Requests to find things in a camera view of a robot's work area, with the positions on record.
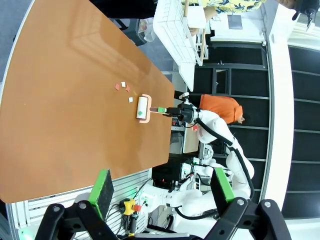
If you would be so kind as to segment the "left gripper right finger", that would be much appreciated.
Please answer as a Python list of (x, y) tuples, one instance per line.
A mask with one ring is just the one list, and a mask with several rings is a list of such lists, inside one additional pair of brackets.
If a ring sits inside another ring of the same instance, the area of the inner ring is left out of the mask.
[(238, 229), (248, 230), (255, 240), (290, 240), (292, 237), (278, 207), (271, 199), (254, 203), (235, 197), (221, 168), (215, 168), (210, 181), (219, 219), (206, 235), (207, 240), (230, 240)]

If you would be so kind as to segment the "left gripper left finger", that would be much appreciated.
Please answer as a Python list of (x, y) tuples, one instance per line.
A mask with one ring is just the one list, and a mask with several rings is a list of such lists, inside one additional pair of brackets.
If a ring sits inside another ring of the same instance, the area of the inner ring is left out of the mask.
[(103, 169), (85, 200), (70, 207), (54, 203), (47, 207), (36, 240), (71, 240), (78, 232), (87, 232), (93, 240), (116, 240), (106, 224), (106, 216), (114, 193), (111, 173)]

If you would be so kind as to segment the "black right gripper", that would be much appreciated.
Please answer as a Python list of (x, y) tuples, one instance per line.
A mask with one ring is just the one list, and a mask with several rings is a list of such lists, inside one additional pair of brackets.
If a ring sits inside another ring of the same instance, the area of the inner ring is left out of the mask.
[(177, 107), (158, 107), (158, 113), (165, 117), (178, 117), (181, 122), (191, 124), (194, 118), (194, 105), (190, 102), (182, 102)]

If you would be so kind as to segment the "person's right hand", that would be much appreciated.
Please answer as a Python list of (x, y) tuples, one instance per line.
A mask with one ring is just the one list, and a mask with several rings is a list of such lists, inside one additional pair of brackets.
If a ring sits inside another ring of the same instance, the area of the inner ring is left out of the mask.
[(208, 22), (210, 19), (217, 15), (217, 11), (214, 6), (206, 6), (203, 10), (206, 22)]

